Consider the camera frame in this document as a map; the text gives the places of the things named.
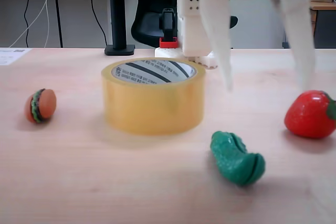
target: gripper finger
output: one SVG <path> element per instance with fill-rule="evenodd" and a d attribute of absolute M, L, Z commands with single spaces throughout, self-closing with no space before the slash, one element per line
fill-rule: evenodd
<path fill-rule="evenodd" d="M 228 90 L 233 87 L 229 0 L 200 0 L 202 23 Z"/>
<path fill-rule="evenodd" d="M 280 0 L 282 20 L 304 90 L 311 86 L 316 61 L 309 7 L 310 0 Z"/>

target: toy strawberry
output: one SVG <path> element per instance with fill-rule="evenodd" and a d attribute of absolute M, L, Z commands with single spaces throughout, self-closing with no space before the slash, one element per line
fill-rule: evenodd
<path fill-rule="evenodd" d="M 335 101 L 323 91 L 306 91 L 289 108 L 285 125 L 289 131 L 299 136 L 329 136 L 336 129 Z"/>

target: office chair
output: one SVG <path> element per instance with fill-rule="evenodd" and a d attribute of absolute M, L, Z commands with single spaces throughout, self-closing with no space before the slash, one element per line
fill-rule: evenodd
<path fill-rule="evenodd" d="M 176 14 L 176 6 L 177 0 L 138 0 L 137 13 L 131 28 L 133 38 L 140 43 L 159 47 L 160 37 L 163 37 L 163 31 L 159 28 L 160 14 L 165 8 L 173 9 Z M 230 28 L 237 23 L 238 18 L 231 16 Z"/>

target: yellow tape roll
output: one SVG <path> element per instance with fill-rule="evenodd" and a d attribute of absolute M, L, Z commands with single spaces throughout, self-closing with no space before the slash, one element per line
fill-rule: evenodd
<path fill-rule="evenodd" d="M 168 58 L 119 61 L 104 68 L 105 117 L 135 134 L 162 135 L 197 126 L 204 113 L 202 66 Z"/>

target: black pole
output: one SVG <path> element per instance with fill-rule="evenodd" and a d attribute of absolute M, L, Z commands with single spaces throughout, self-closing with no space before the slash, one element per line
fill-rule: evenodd
<path fill-rule="evenodd" d="M 110 0 L 113 45 L 107 45 L 108 56 L 127 56 L 134 54 L 134 45 L 126 42 L 125 0 Z"/>
<path fill-rule="evenodd" d="M 56 4 L 56 13 L 57 13 L 57 24 L 58 24 L 58 34 L 59 34 L 59 43 L 61 48 L 63 48 L 63 39 L 62 39 L 62 27 L 61 27 L 61 19 L 59 16 L 59 7 L 58 7 L 58 0 L 55 0 Z"/>

